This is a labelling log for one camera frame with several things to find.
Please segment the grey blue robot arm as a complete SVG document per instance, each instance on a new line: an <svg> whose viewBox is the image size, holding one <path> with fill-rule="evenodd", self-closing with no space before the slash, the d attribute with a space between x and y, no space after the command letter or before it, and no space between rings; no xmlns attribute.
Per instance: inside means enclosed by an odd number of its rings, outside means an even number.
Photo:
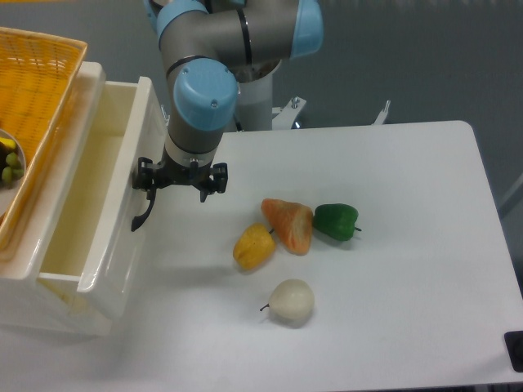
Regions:
<svg viewBox="0 0 523 392"><path fill-rule="evenodd" d="M189 185L200 198L222 194L227 166L213 159L233 122L235 72L317 52L324 23L317 1L146 1L158 37L171 115L158 163L140 157L133 188Z"/></svg>

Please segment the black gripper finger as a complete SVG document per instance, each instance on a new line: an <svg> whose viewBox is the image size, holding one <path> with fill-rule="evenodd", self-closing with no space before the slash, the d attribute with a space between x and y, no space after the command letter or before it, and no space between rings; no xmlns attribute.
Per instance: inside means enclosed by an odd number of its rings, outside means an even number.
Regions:
<svg viewBox="0 0 523 392"><path fill-rule="evenodd" d="M155 199L156 191L164 184L164 165L147 157L139 157L132 173L132 188L146 192L148 199Z"/></svg>
<svg viewBox="0 0 523 392"><path fill-rule="evenodd" d="M193 186L199 191L199 201L204 203L209 195L224 194L228 182L226 163L208 164L199 167Z"/></svg>

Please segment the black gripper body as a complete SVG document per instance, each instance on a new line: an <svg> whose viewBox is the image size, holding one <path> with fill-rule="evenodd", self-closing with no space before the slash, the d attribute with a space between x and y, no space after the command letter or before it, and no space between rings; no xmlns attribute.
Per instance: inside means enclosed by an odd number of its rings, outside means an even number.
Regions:
<svg viewBox="0 0 523 392"><path fill-rule="evenodd" d="M202 161L193 156L183 155L174 159L163 149L163 155L158 166L158 187L170 185L188 185L196 189L207 189L212 161Z"/></svg>

